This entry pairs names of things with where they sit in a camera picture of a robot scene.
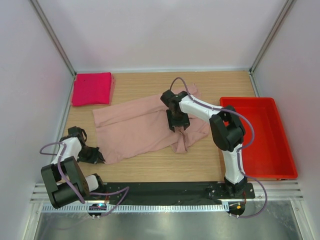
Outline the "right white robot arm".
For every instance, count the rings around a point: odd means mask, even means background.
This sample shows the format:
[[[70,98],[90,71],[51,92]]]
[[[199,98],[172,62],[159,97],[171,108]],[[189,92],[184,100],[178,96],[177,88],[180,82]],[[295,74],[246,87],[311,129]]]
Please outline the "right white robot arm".
[[[175,94],[169,89],[161,95],[160,100],[168,107],[168,126],[173,132],[177,128],[186,130],[190,126],[189,115],[209,123],[213,142],[223,155],[225,192],[231,198],[240,196],[248,182],[243,173],[241,151],[246,131],[235,114],[236,110],[232,106],[209,104],[186,91]]]

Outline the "dusty pink t shirt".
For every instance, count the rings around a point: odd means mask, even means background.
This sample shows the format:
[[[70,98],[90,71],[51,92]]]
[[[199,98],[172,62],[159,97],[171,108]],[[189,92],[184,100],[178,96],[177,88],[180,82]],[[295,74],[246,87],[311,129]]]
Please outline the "dusty pink t shirt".
[[[166,147],[184,154],[211,132],[207,122],[191,114],[187,129],[171,131],[166,110],[160,94],[94,109],[97,147],[105,163],[115,164]]]

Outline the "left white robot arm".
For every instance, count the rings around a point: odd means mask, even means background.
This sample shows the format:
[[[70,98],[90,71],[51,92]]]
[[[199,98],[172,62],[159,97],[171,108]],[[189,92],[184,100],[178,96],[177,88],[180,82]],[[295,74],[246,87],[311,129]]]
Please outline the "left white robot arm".
[[[79,162],[89,164],[104,163],[105,159],[98,147],[86,144],[87,133],[84,129],[73,126],[67,130],[67,135],[58,142],[49,143],[40,149],[42,155],[46,147],[58,145],[54,160],[41,168],[41,176],[51,205],[59,209],[75,201],[85,202],[91,196],[101,200],[106,194],[106,188],[101,177],[94,173],[84,176]]]

